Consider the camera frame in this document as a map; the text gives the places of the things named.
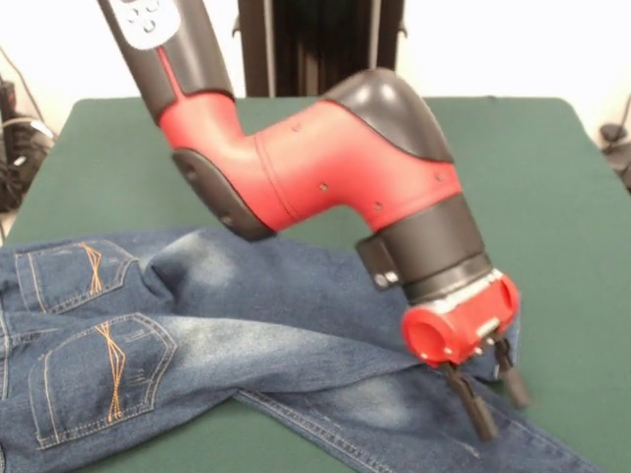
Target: green felt surface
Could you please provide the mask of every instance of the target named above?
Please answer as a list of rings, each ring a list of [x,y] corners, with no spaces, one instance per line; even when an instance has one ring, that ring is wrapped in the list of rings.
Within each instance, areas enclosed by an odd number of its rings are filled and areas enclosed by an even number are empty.
[[[253,132],[311,102],[248,99],[238,107],[245,130]],[[626,192],[562,101],[428,104],[454,151],[491,257],[524,294],[520,365],[533,397],[526,414],[605,471],[628,472]],[[214,222],[175,170],[140,100],[81,101],[8,242]],[[336,209],[287,235],[351,249],[366,227],[350,211]],[[349,471],[234,402],[89,470]]]

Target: black cable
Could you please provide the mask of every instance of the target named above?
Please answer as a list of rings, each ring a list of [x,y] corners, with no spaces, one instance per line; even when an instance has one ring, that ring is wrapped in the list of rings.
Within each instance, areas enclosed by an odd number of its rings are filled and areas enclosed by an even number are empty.
[[[17,115],[18,116],[16,116],[15,118],[0,123],[3,132],[7,132],[7,130],[9,130],[9,128],[11,127],[24,128],[26,126],[29,129],[32,129],[37,133],[44,135],[46,138],[52,140],[53,143],[56,142],[59,138],[59,136],[50,128],[48,128],[48,126],[46,126],[46,124],[41,120],[38,120],[33,116],[22,115],[20,113],[17,113]]]
[[[27,96],[29,96],[29,100],[33,104],[33,108],[35,109],[35,112],[37,113],[37,118],[39,118],[40,121],[45,123],[43,119],[43,115],[41,114],[41,110],[39,110],[39,107],[37,106],[37,102],[33,98],[33,94],[31,94],[31,90],[29,89],[29,86],[27,85],[27,81],[25,81],[24,76],[22,75],[22,72],[14,64],[14,62],[11,60],[11,58],[7,54],[7,51],[5,51],[2,46],[0,46],[0,54],[5,58],[9,66],[15,71],[15,73],[20,78],[20,82],[22,82],[22,85],[24,86],[24,90],[27,92]]]
[[[6,158],[0,157],[0,209],[10,211],[19,208],[22,197],[20,174],[7,163]]]
[[[607,153],[611,151],[611,149],[620,141],[622,138],[622,134],[624,133],[624,124],[627,122],[627,118],[629,117],[629,108],[631,108],[631,94],[627,98],[627,104],[624,106],[624,112],[622,113],[622,118],[620,119],[620,124],[618,125],[618,132],[616,136],[609,142],[609,145],[604,149]]]

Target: jeans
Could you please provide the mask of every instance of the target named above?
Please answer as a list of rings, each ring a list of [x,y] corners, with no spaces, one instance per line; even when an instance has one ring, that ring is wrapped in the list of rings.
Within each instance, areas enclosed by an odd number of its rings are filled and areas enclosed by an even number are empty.
[[[475,380],[499,428],[478,441],[442,374],[404,346],[405,309],[354,253],[283,237],[205,228],[5,247],[0,472],[68,471],[228,398],[358,472],[598,471]],[[491,353],[464,369],[497,375]]]

